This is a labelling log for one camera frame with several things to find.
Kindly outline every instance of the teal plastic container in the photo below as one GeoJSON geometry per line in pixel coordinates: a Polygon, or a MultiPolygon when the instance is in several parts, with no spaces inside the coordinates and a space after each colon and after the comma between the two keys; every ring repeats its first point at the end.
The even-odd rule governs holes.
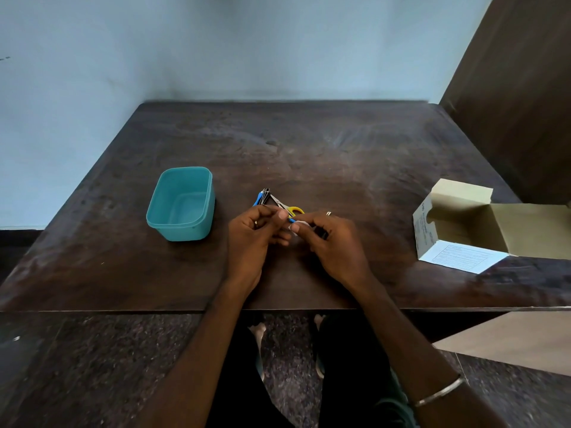
{"type": "Polygon", "coordinates": [[[203,239],[212,226],[214,200],[208,168],[168,169],[156,183],[148,205],[147,224],[171,242],[203,239]]]}

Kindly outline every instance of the bangle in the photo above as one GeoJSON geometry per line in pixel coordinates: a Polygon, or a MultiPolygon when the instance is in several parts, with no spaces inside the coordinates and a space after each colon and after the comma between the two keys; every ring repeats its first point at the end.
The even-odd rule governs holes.
{"type": "Polygon", "coordinates": [[[450,392],[452,392],[455,388],[460,386],[462,383],[464,383],[464,379],[462,378],[462,375],[459,375],[456,380],[454,380],[452,383],[450,383],[445,388],[443,388],[443,389],[439,390],[438,392],[436,392],[430,396],[427,396],[426,398],[421,399],[419,402],[415,403],[415,407],[422,407],[423,405],[426,405],[426,404],[434,401],[435,399],[438,399],[442,396],[448,395],[450,392]]]}

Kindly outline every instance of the leg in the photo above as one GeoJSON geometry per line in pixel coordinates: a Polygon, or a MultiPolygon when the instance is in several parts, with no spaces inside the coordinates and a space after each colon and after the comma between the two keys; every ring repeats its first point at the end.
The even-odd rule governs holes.
{"type": "Polygon", "coordinates": [[[326,316],[317,344],[325,369],[320,428],[415,426],[388,357],[360,311],[326,316]]]}
{"type": "Polygon", "coordinates": [[[226,359],[207,427],[291,427],[275,408],[256,369],[258,345],[246,325],[238,322],[226,359]]]}

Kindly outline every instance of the forearm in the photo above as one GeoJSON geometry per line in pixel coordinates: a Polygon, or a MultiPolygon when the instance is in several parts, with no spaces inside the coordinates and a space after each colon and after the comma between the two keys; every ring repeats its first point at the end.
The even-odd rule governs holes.
{"type": "MultiPolygon", "coordinates": [[[[355,297],[410,401],[418,402],[451,384],[458,374],[396,307],[384,287],[374,278],[369,280],[359,286],[364,290],[355,297]]],[[[505,426],[466,384],[415,413],[426,427],[505,426]]]]}
{"type": "Polygon", "coordinates": [[[139,417],[142,427],[202,427],[243,304],[225,282],[194,337],[139,417]]]}

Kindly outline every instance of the floor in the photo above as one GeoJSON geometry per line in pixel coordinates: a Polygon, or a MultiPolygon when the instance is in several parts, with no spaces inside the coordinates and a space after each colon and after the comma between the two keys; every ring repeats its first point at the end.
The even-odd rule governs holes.
{"type": "MultiPolygon", "coordinates": [[[[11,252],[11,262],[17,261],[11,252]]],[[[317,426],[319,416],[321,381],[314,368],[311,316],[263,318],[265,384],[278,409],[300,427],[317,426]]],[[[474,321],[458,318],[457,323],[474,321]]],[[[444,324],[450,323],[442,315],[411,319],[432,341],[442,338],[444,324]]],[[[197,314],[1,313],[0,426],[128,425],[199,321],[197,314]]],[[[444,355],[510,426],[571,427],[571,377],[444,355]]]]}

